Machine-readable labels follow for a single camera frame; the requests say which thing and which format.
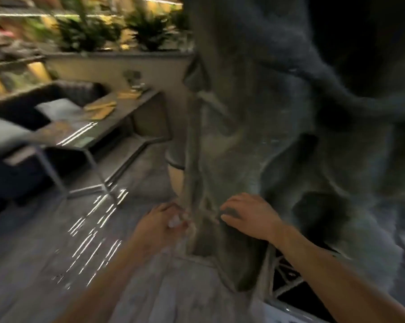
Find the person's right forearm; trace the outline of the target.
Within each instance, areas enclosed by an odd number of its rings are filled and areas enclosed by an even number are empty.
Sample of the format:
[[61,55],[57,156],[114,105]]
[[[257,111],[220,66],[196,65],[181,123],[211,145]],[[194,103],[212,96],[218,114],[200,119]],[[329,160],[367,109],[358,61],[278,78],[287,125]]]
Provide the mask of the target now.
[[277,221],[267,240],[313,289],[337,323],[405,323],[405,307],[359,278],[295,228]]

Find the glass table holder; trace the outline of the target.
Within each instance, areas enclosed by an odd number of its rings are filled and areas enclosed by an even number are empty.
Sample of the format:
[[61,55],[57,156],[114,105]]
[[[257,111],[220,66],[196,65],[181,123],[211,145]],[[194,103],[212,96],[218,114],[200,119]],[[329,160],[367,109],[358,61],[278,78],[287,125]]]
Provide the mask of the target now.
[[142,81],[141,71],[128,69],[123,71],[123,76],[132,91],[144,92],[147,90],[146,84]]

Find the person's left forearm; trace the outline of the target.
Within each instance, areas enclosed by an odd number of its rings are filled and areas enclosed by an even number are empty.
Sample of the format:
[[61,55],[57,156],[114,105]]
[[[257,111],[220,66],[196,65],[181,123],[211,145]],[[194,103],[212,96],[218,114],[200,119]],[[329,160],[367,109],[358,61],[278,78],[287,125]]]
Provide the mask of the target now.
[[151,248],[149,239],[135,234],[54,323],[108,323],[129,280],[150,257]]

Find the beige planter partition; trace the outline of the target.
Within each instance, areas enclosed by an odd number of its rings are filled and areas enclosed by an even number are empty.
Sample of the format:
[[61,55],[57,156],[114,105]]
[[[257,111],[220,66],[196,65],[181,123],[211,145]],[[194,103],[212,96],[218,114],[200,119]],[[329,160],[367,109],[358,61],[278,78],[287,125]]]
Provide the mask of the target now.
[[125,72],[139,72],[141,82],[164,93],[173,138],[184,141],[190,93],[183,77],[193,57],[179,51],[51,53],[45,62],[61,80],[98,82],[111,91],[128,89]]

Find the lit display shelf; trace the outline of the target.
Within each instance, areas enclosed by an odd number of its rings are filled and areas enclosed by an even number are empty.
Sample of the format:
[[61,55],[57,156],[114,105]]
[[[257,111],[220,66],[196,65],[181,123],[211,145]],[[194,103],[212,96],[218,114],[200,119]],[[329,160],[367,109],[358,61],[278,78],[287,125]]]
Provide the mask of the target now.
[[42,81],[28,64],[58,50],[54,10],[60,0],[0,0],[0,95]]

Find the dark sofa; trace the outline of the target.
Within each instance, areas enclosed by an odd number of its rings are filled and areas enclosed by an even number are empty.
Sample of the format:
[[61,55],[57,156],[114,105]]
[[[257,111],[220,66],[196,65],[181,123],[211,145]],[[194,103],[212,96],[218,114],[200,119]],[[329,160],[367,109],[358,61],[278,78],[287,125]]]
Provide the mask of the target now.
[[[53,81],[0,97],[0,118],[35,132],[52,123],[35,109],[39,103],[68,98],[83,108],[107,94],[108,89],[101,83]],[[23,204],[32,195],[52,184],[52,179],[27,142],[0,157],[0,204]]]

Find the large grey-green fabric cloth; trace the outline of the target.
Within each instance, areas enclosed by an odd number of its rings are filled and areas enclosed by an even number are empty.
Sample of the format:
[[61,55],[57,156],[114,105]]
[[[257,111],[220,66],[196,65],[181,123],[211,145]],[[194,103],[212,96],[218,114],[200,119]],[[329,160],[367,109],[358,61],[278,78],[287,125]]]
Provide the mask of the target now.
[[189,254],[234,292],[272,282],[267,242],[221,221],[260,195],[390,292],[403,250],[405,0],[182,0],[195,39],[184,190]]

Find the person's left hand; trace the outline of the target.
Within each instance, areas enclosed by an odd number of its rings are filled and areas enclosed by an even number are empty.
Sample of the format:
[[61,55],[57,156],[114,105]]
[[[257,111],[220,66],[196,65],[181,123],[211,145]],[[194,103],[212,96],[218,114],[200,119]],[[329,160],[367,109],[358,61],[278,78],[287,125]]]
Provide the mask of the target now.
[[169,203],[154,207],[139,221],[129,241],[132,255],[148,258],[167,247],[173,246],[184,237],[186,232],[175,234],[167,230],[165,209]]

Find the person's right hand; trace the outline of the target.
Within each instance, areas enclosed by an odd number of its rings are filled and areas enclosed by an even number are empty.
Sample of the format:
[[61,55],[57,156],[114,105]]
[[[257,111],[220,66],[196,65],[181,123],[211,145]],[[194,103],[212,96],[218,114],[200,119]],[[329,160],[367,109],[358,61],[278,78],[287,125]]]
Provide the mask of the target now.
[[275,247],[280,247],[285,224],[262,197],[252,195],[252,198],[253,212],[250,222],[246,224],[246,229],[238,229],[238,231],[255,239],[265,240]]

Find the green fern plant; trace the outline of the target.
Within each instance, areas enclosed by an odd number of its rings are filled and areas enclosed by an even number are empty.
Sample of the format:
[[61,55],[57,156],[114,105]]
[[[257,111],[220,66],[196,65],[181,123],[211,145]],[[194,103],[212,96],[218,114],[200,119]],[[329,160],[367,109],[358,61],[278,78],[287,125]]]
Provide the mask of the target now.
[[171,37],[168,16],[165,14],[136,8],[124,16],[124,23],[133,32],[133,38],[143,51],[157,52]]
[[55,42],[62,52],[97,52],[119,49],[124,21],[118,17],[64,17],[53,26]]

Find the grey table with metal legs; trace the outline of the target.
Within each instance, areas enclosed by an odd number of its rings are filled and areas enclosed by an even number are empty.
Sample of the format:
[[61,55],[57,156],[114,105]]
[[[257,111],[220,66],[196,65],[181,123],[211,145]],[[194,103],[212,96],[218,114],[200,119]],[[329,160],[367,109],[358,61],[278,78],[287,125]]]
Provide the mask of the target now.
[[[105,119],[61,120],[32,132],[23,139],[32,147],[46,173],[66,199],[101,192],[112,197],[115,184],[138,155],[147,146],[169,141],[172,137],[163,92],[149,89],[138,99],[119,98],[117,92],[110,93],[106,97],[109,101],[115,102],[115,107]],[[130,151],[107,177],[102,173],[90,148],[115,129],[120,129],[124,141],[130,146]],[[84,154],[100,183],[70,190],[48,158],[46,154],[48,148]]]

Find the light grey cushion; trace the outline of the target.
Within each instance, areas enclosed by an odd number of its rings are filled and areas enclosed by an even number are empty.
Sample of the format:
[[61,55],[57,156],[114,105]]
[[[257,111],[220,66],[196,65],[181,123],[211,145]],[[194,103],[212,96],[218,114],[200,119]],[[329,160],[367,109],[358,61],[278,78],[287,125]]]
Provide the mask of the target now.
[[68,98],[60,98],[54,101],[39,103],[35,109],[44,114],[50,121],[78,120],[84,110]]
[[0,118],[0,157],[22,147],[31,133],[31,130]]

